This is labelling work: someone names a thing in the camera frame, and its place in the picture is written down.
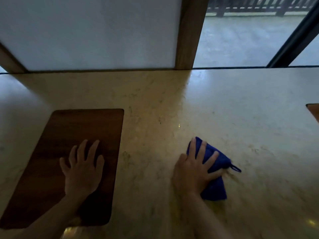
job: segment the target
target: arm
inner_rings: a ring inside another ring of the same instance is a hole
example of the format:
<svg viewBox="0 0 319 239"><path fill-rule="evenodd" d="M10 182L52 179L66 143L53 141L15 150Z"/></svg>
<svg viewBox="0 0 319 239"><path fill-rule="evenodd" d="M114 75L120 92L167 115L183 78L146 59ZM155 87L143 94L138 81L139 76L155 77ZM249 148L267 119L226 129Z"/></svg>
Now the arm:
<svg viewBox="0 0 319 239"><path fill-rule="evenodd" d="M60 165L65 174L65 197L14 239L56 239L61 237L80 205L88 195L97 189L102 178L104 165L102 155L98 157L96 168L94 167L95 151L99 141L95 141L90 147L85 160L86 143L87 140L84 140L79 146L77 160L75 159L77 146L72 148L69 156L71 168L66 165L63 158L60 158Z"/></svg>
<svg viewBox="0 0 319 239"><path fill-rule="evenodd" d="M192 139L189 147L189 155L181 154L175 165L173 185L181 196L181 207L193 227L196 238L232 239L233 237L200 197L201 192L205 189L209 181L218 178L225 172L224 169L213 173L207 172L219 154L215 152L206 163L203 164L206 144L206 142L202 142L197 158L195 159L196 141L194 138Z"/></svg>

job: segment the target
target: blue cloth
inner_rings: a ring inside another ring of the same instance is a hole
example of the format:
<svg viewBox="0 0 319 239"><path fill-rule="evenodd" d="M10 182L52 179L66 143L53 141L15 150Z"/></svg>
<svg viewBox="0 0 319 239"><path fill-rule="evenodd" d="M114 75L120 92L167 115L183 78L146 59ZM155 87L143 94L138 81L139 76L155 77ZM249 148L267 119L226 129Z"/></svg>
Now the blue cloth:
<svg viewBox="0 0 319 239"><path fill-rule="evenodd" d="M196 137L195 157L197 157L197 154L198 154L198 151L199 151L201 144L202 144L202 140L199 137ZM187 155L189 153L189 145L190 145L190 142L188 144L188 148L187 148L187 152L186 152ZM236 166L234 166L232 164L232 161L228 157L226 157L225 154L223 154L221 151L219 151L218 149L214 148L213 146L211 146L209 144L207 144L207 146L206 146L203 164L210 158L210 156L213 155L213 153L215 151L219 152L219 156L216 159L213 166L211 166L210 169L208 170L208 173L215 172L218 169L228 169L228 168L231 168L237 172L241 172L241 170L239 168L237 168ZM220 176L217 179L210 181L209 184L207 185L207 187L201 193L201 197L203 199L213 200L213 201L227 199L226 190L224 187L224 181L223 181L222 177Z"/></svg>

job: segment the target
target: railing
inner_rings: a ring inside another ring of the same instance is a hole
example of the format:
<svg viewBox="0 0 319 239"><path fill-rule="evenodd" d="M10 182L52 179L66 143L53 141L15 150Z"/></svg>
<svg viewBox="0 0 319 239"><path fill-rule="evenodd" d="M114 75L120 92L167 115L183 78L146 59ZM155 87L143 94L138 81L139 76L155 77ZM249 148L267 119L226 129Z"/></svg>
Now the railing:
<svg viewBox="0 0 319 239"><path fill-rule="evenodd" d="M209 0L208 13L223 17L225 12L286 12L309 11L317 0Z"/></svg>

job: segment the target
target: wall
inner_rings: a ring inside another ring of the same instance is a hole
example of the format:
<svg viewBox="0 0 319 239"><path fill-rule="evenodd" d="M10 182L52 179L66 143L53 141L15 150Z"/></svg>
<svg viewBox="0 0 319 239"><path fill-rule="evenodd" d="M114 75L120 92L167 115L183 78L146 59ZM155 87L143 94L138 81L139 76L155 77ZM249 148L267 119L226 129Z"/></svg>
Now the wall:
<svg viewBox="0 0 319 239"><path fill-rule="evenodd" d="M30 71L173 68L181 0L1 0L0 42Z"/></svg>

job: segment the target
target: marble countertop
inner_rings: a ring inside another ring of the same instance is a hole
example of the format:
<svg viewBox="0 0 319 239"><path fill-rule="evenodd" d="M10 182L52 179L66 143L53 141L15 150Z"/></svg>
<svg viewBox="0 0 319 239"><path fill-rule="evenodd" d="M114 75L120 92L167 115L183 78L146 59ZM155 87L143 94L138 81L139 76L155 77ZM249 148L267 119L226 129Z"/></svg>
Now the marble countertop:
<svg viewBox="0 0 319 239"><path fill-rule="evenodd" d="M319 68L0 76L0 214L50 114L123 108L112 216L65 238L185 238L170 178L191 137L242 173L207 202L235 238L318 238ZM0 231L10 238L17 230Z"/></svg>

